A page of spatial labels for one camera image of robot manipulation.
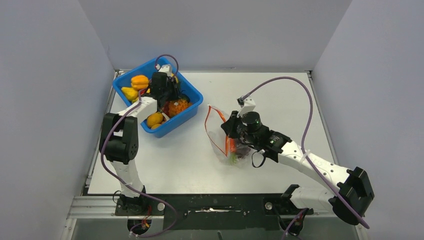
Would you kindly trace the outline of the dark purple toy grapes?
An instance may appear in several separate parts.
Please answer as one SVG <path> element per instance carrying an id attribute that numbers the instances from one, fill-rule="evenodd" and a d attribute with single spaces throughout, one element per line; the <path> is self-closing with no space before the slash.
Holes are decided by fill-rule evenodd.
<path id="1" fill-rule="evenodd" d="M 244 159 L 250 154 L 251 148 L 246 145 L 237 146 L 232 152 L 236 159 Z"/>

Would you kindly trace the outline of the orange toy pineapple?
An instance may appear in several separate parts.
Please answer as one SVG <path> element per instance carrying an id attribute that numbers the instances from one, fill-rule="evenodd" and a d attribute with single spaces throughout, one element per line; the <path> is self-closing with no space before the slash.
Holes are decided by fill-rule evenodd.
<path id="1" fill-rule="evenodd" d="M 182 94 L 181 98 L 166 102 L 161 111 L 169 118 L 173 118 L 191 105 L 192 102 L 190 101 L 190 98 L 186 94 Z"/>

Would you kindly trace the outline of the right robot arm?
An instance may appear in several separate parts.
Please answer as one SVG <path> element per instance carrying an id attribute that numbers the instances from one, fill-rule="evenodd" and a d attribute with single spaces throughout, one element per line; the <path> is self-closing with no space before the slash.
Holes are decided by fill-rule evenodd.
<path id="1" fill-rule="evenodd" d="M 324 210 L 350 225 L 367 226 L 364 215 L 375 194 L 364 169 L 339 166 L 303 149 L 290 137 L 263 125 L 255 111 L 242 117 L 233 111 L 221 128 L 227 137 L 240 140 L 264 159 L 296 169 L 323 186 L 306 188 L 292 184 L 281 199 L 286 213 L 305 208 Z"/>

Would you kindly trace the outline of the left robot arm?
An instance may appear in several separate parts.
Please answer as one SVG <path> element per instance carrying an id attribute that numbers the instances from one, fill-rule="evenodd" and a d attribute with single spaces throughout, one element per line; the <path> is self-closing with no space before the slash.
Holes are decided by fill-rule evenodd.
<path id="1" fill-rule="evenodd" d="M 121 205 L 125 209 L 144 211 L 149 200 L 134 160 L 139 150 L 138 127 L 167 102 L 180 98 L 180 82 L 175 73 L 156 71 L 151 78 L 132 77 L 131 87 L 123 90 L 128 93 L 132 105 L 119 113 L 104 115 L 99 142 L 100 161 L 120 183 Z"/>

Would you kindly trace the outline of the orange toy carrot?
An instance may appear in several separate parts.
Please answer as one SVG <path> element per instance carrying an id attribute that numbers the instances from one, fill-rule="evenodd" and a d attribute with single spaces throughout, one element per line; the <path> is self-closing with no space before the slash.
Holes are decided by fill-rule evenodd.
<path id="1" fill-rule="evenodd" d="M 235 165 L 238 162 L 236 155 L 236 140 L 228 136 L 225 137 L 225 155 L 229 165 Z"/>

